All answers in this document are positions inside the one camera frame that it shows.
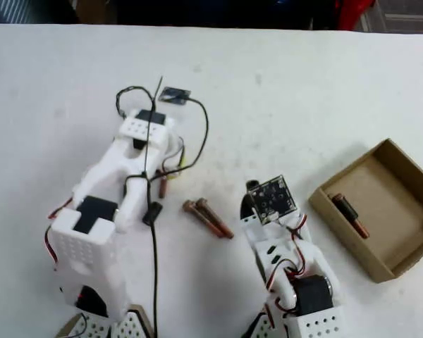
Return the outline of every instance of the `circuit board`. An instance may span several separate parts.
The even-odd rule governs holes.
[[[247,193],[254,203],[262,225],[297,209],[282,175],[248,190]]]

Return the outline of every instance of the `open cardboard box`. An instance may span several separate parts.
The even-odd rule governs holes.
[[[337,193],[370,233],[363,239],[329,196]],[[402,275],[423,257],[423,171],[390,139],[320,186],[310,203],[375,282]]]

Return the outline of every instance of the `screw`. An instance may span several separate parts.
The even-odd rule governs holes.
[[[168,178],[166,176],[163,176],[160,179],[160,189],[158,191],[158,197],[160,199],[164,199],[166,196],[166,189],[168,188]]]
[[[223,233],[210,220],[205,217],[199,210],[196,209],[196,204],[189,199],[183,204],[183,210],[187,213],[193,214],[198,220],[204,223],[217,237],[222,237]]]
[[[208,216],[215,226],[217,226],[224,236],[227,238],[233,238],[233,232],[227,227],[227,225],[222,221],[222,219],[214,212],[212,208],[210,208],[209,204],[207,203],[206,199],[198,199],[196,205],[199,211],[204,211],[204,213]]]

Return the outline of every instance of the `white table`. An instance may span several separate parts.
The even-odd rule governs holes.
[[[353,337],[423,337],[423,259],[374,284],[307,204],[324,180],[392,137],[423,167],[423,36],[101,26],[0,26],[0,337],[53,337],[74,314],[43,244],[49,211],[110,144],[128,85],[192,90],[210,115],[197,167],[157,220],[160,337],[239,337],[264,299],[238,229],[245,181],[284,174],[346,293]],[[148,107],[128,94],[123,107]],[[159,104],[192,158],[193,104]],[[180,211],[205,196],[235,231],[216,240]],[[152,318],[152,243],[120,238],[128,289]]]

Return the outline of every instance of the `hole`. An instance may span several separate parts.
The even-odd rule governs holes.
[[[271,261],[271,264],[276,264],[279,259],[281,259],[281,256],[280,255],[275,255],[274,258],[273,258],[273,260]]]
[[[267,254],[270,254],[271,252],[274,251],[274,249],[276,248],[275,245],[271,246],[271,248],[268,249],[268,251],[266,252]]]

